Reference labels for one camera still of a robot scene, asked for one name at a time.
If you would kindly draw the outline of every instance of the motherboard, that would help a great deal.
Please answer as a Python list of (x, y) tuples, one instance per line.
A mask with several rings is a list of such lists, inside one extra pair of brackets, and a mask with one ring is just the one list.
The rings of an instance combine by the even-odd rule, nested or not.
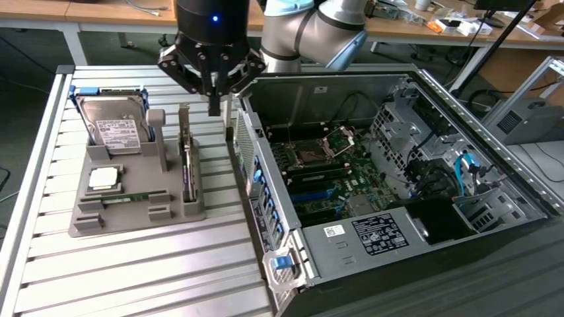
[(320, 139), (270, 143), (304, 227), (374, 213), (398, 199), (361, 143), (342, 125)]

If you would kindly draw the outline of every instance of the barcode sticker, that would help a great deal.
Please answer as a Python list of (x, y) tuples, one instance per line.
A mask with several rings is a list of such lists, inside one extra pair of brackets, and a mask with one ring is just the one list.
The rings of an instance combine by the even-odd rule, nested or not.
[(340, 234), (344, 234), (344, 228), (341, 225), (325, 227), (324, 230), (326, 237), (338, 236)]
[(96, 126), (108, 149), (141, 146), (134, 120), (97, 120)]

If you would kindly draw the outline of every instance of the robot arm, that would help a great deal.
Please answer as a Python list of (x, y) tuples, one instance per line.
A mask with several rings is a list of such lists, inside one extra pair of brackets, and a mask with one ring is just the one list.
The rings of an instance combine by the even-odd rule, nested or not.
[[(208, 98), (210, 116), (220, 115), (221, 98), (238, 92), (265, 69), (246, 42), (248, 1), (176, 1), (178, 33), (157, 63), (189, 93)], [(182, 66), (178, 56), (198, 74)]]
[[(178, 33), (158, 67), (189, 93), (208, 98), (210, 116), (220, 115), (221, 99), (266, 68), (246, 42), (248, 2), (176, 1)], [(300, 56), (344, 70), (366, 38), (364, 6), (365, 0), (326, 0), (316, 10), (313, 0), (269, 0), (261, 47), (268, 71), (298, 71)]]

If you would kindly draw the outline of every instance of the hard drive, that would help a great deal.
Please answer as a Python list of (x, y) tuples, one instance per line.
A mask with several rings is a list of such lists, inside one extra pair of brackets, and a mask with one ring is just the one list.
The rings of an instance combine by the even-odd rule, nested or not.
[(145, 90), (81, 88), (73, 102), (86, 126), (90, 145), (104, 145), (113, 155), (141, 152), (141, 143), (153, 141), (146, 125)]

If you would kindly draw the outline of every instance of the orange object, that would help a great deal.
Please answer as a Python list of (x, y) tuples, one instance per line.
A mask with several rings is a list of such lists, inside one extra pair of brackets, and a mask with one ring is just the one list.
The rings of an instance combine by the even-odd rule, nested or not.
[(442, 28), (438, 26), (437, 22), (434, 21), (426, 23), (426, 27), (437, 33), (442, 32)]

